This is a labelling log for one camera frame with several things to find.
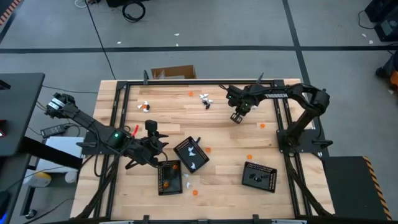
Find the black metal frame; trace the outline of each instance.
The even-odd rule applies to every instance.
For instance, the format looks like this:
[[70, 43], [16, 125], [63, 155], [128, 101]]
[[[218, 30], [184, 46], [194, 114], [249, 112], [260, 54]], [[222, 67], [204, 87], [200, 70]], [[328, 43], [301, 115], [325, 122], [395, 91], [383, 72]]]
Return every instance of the black metal frame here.
[[[121, 89], [124, 88], [124, 99], [123, 99], [123, 107], [122, 107], [122, 112], [121, 112], [121, 120], [120, 120], [120, 127], [123, 127], [126, 123], [126, 115], [127, 115], [127, 105], [129, 101], [129, 93], [130, 93], [130, 88], [134, 85], [219, 85], [219, 84], [224, 84], [224, 85], [250, 85], [255, 83], [256, 80], [148, 80], [147, 76], [145, 76], [144, 73], [144, 80], [141, 81], [118, 81], [116, 85], [116, 92], [115, 92], [115, 97], [114, 97], [114, 103], [113, 103], [113, 110], [112, 110], [112, 115], [111, 115], [111, 123], [110, 125], [114, 126], [115, 120], [116, 120], [116, 113], [118, 112], [118, 104], [119, 104], [119, 97], [121, 94]], [[275, 86], [276, 84], [278, 86], [283, 86], [284, 81], [283, 80], [262, 80], [261, 84], [265, 85], [272, 85]], [[282, 120], [282, 115], [280, 113], [280, 106], [279, 106], [279, 100], [278, 99], [273, 99], [274, 100], [274, 108], [275, 108], [275, 114], [278, 122], [278, 128], [279, 130], [283, 129], [283, 120]], [[289, 110], [289, 104], [286, 99], [283, 99], [283, 104], [284, 104], [284, 109], [285, 109], [285, 114], [286, 114], [286, 119], [288, 124], [292, 122], [292, 115], [290, 114]], [[290, 157], [288, 154], [283, 153], [284, 155], [284, 161], [285, 163], [287, 160], [290, 160]], [[296, 169], [298, 176], [303, 180], [305, 183], [304, 179], [304, 174], [303, 174], [303, 169], [302, 169], [302, 164], [300, 160], [300, 155], [298, 153], [294, 154], [294, 159], [296, 163]], [[109, 161], [109, 156], [105, 156], [105, 160], [103, 162], [103, 169], [108, 166], [108, 161]], [[117, 176], [112, 179], [109, 187], [109, 195], [108, 195], [108, 201], [106, 204], [106, 218], [111, 218], [112, 214], [112, 209], [113, 209], [113, 198], [114, 198], [114, 191], [115, 191], [115, 186], [116, 186], [116, 178]], [[289, 189], [290, 189], [290, 196], [292, 199], [292, 206], [294, 210], [294, 215], [295, 217], [298, 217], [300, 215], [300, 208], [299, 208], [299, 203], [297, 200], [297, 192], [295, 189], [295, 184], [293, 178], [288, 176], [288, 182], [289, 182]], [[312, 215], [311, 212], [311, 206], [306, 199], [304, 195], [303, 196], [303, 201], [304, 201], [304, 207], [305, 207], [305, 213], [306, 215]], [[101, 210], [101, 201], [98, 202], [97, 207], [95, 208], [95, 213], [94, 217], [98, 217], [100, 214]], [[240, 222], [253, 222], [253, 220], [239, 220]]]

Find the cardboard box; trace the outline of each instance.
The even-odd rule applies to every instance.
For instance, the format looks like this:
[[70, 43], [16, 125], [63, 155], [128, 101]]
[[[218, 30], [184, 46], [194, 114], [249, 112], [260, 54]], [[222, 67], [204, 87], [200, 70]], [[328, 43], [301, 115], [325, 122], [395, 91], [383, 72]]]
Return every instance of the cardboard box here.
[[190, 79], [190, 78], [197, 78], [195, 73], [195, 68], [193, 65], [183, 65], [183, 66], [176, 66], [176, 67], [167, 67], [167, 68], [153, 68], [152, 77], [153, 79]]

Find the black stand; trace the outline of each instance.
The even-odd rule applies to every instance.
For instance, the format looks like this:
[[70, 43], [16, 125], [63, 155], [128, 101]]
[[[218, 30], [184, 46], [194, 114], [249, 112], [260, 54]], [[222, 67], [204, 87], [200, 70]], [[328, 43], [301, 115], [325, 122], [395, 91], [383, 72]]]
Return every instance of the black stand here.
[[83, 162], [83, 159], [81, 158], [59, 151], [53, 147], [46, 146], [45, 144], [28, 137], [24, 137], [22, 139], [19, 152], [28, 153], [32, 156], [74, 169], [80, 169], [81, 163]]

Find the black cable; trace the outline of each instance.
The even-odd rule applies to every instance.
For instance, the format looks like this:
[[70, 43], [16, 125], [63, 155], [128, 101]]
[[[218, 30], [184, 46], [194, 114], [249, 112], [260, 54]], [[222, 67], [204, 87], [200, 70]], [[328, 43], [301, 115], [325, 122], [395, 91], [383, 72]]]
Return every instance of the black cable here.
[[321, 123], [321, 119], [319, 118], [319, 116], [318, 116], [318, 123], [319, 123], [319, 134], [318, 134], [317, 139], [319, 139], [322, 135], [322, 123]]
[[89, 156], [82, 164], [81, 167], [82, 168], [94, 155]]
[[61, 90], [61, 91], [66, 91], [66, 92], [69, 92], [69, 93], [92, 93], [92, 94], [98, 94], [98, 92], [90, 92], [90, 91], [73, 91], [73, 90], [64, 90], [64, 89], [61, 89], [61, 88], [55, 88], [55, 87], [51, 87], [51, 86], [45, 86], [45, 85], [42, 85], [44, 88], [50, 88], [50, 89], [53, 89], [53, 90]]
[[38, 132], [36, 132], [35, 130], [33, 130], [31, 127], [27, 127], [27, 128], [29, 128], [31, 131], [33, 131], [35, 134], [37, 134], [37, 135], [39, 135], [39, 136], [42, 136], [42, 134], [40, 134], [40, 133], [38, 133]]
[[43, 108], [41, 108], [39, 105], [36, 105], [36, 107], [45, 112], [45, 110]]
[[99, 43], [101, 44], [102, 51], [104, 52], [105, 57], [106, 57], [106, 60], [108, 61], [108, 65], [109, 65], [109, 68], [111, 69], [112, 76], [113, 76], [113, 78], [116, 80], [116, 77], [114, 76], [114, 73], [113, 73], [113, 69], [112, 69], [111, 62], [109, 61], [109, 58], [108, 58], [108, 55], [106, 54], [104, 45], [102, 44], [102, 40], [101, 40], [100, 34], [98, 33], [97, 27], [95, 26], [95, 22], [94, 22], [94, 19], [93, 19], [93, 15], [91, 15], [90, 7], [89, 7], [88, 4], [87, 4], [87, 0], [85, 0], [85, 2], [86, 2], [86, 5], [87, 5], [86, 8], [87, 8], [88, 13], [90, 14], [90, 17], [91, 17], [91, 21], [92, 21], [92, 23], [93, 23], [95, 32], [97, 33]]
[[21, 178], [21, 179], [15, 181], [15, 182], [14, 182], [13, 184], [11, 184], [6, 190], [9, 190], [11, 187], [13, 187], [14, 185], [18, 184], [20, 181], [22, 181], [22, 180], [24, 180], [25, 178], [30, 177], [30, 176], [32, 176], [32, 175], [38, 174], [39, 172], [43, 172], [43, 171], [46, 171], [46, 170], [58, 169], [58, 168], [62, 168], [62, 167], [63, 167], [63, 166], [59, 166], [59, 167], [54, 167], [54, 168], [51, 168], [51, 169], [43, 169], [43, 170], [34, 172], [33, 174], [27, 175], [26, 177], [23, 177], [23, 178]]
[[124, 128], [129, 128], [129, 130], [128, 130], [127, 132], [130, 132], [130, 131], [131, 131], [130, 126], [124, 125], [123, 127], [124, 127]]
[[[137, 4], [139, 7], [142, 8], [142, 14], [139, 17], [132, 17], [130, 14], [126, 13], [126, 8], [128, 6], [130, 6], [131, 4]], [[144, 18], [146, 13], [146, 9], [143, 3], [141, 3], [140, 0], [133, 0], [133, 1], [128, 1], [127, 3], [124, 4], [123, 8], [122, 8], [122, 14], [123, 14], [123, 18], [128, 21], [128, 22], [138, 22], [140, 21], [142, 18]]]
[[103, 177], [104, 175], [106, 175], [106, 174], [108, 173], [108, 171], [109, 171], [109, 170], [112, 168], [112, 166], [115, 164], [115, 161], [116, 161], [117, 159], [119, 159], [119, 157], [124, 153], [124, 151], [125, 151], [126, 149], [122, 150], [121, 152], [118, 152], [118, 151], [116, 151], [116, 150], [114, 150], [114, 149], [109, 148], [109, 149], [111, 149], [112, 151], [114, 151], [114, 152], [116, 153], [116, 156], [114, 157], [114, 160], [113, 160], [112, 163], [108, 166], [108, 168], [107, 168], [104, 172], [102, 172], [101, 174], [98, 174], [98, 173], [97, 173], [97, 162], [98, 162], [98, 155], [100, 154], [101, 139], [100, 139], [100, 135], [98, 134], [97, 127], [96, 127], [95, 125], [93, 125], [91, 121], [88, 121], [88, 120], [86, 120], [85, 118], [83, 118], [83, 117], [81, 117], [81, 116], [79, 116], [79, 115], [77, 115], [77, 114], [75, 114], [75, 116], [80, 117], [82, 120], [86, 121], [86, 122], [89, 124], [89, 127], [92, 126], [92, 127], [94, 128], [95, 137], [96, 137], [96, 149], [97, 149], [97, 154], [95, 154], [95, 161], [94, 161], [94, 175], [95, 175], [96, 177]]
[[365, 27], [365, 26], [362, 26], [361, 25], [361, 13], [362, 12], [364, 12], [365, 10], [362, 10], [362, 11], [360, 11], [359, 13], [358, 13], [358, 25], [360, 26], [360, 27], [362, 27], [363, 29], [374, 29], [376, 26], [374, 26], [374, 27]]
[[57, 206], [55, 206], [53, 209], [51, 209], [51, 210], [49, 210], [49, 211], [43, 213], [41, 216], [39, 216], [39, 217], [37, 217], [37, 218], [34, 218], [34, 219], [32, 219], [32, 220], [29, 220], [28, 222], [25, 222], [24, 224], [30, 224], [30, 223], [32, 223], [32, 222], [34, 222], [34, 221], [36, 221], [36, 220], [39, 220], [39, 219], [43, 218], [44, 216], [46, 216], [46, 215], [48, 215], [49, 213], [53, 212], [55, 209], [57, 209], [59, 206], [61, 206], [61, 205], [62, 205], [63, 203], [65, 203], [66, 201], [73, 200], [73, 199], [74, 199], [74, 198], [68, 198], [68, 199], [64, 200], [63, 202], [61, 202], [61, 203], [59, 203]]
[[64, 124], [64, 127], [65, 127], [65, 129], [68, 129], [68, 128], [70, 128], [70, 127], [76, 127], [77, 130], [78, 130], [78, 133], [77, 133], [76, 137], [79, 137], [81, 126], [79, 126], [79, 125], [77, 125], [77, 124], [69, 123], [69, 124]]

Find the orange object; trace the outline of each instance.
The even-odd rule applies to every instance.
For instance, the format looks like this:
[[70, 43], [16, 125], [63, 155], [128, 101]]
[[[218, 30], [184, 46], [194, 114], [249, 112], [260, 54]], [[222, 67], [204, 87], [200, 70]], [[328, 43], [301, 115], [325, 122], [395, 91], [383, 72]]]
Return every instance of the orange object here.
[[394, 70], [392, 72], [392, 75], [390, 77], [390, 82], [394, 89], [398, 88], [398, 72], [397, 71]]

